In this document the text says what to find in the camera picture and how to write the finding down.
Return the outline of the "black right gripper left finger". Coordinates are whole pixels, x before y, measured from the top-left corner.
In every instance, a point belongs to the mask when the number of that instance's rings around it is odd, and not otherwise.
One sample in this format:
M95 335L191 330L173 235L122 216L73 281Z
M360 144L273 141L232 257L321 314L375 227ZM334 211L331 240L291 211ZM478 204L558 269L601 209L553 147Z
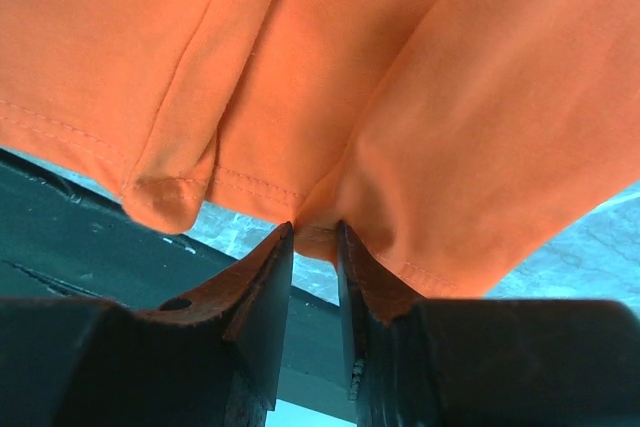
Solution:
M154 310L1 302L5 426L261 426L276 404L293 228Z

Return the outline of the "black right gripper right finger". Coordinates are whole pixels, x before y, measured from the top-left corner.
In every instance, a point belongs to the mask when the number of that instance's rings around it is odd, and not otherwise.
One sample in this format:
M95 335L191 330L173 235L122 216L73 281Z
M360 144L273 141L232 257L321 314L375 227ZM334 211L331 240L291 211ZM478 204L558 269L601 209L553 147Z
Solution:
M578 299L427 298L337 230L348 394L360 426L635 426L639 320Z

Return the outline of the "orange t shirt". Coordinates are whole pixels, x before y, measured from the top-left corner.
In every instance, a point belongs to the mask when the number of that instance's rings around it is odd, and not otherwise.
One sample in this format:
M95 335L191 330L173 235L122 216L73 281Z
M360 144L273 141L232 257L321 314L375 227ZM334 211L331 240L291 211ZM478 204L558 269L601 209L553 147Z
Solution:
M1 143L476 297L639 177L639 0L1 0Z

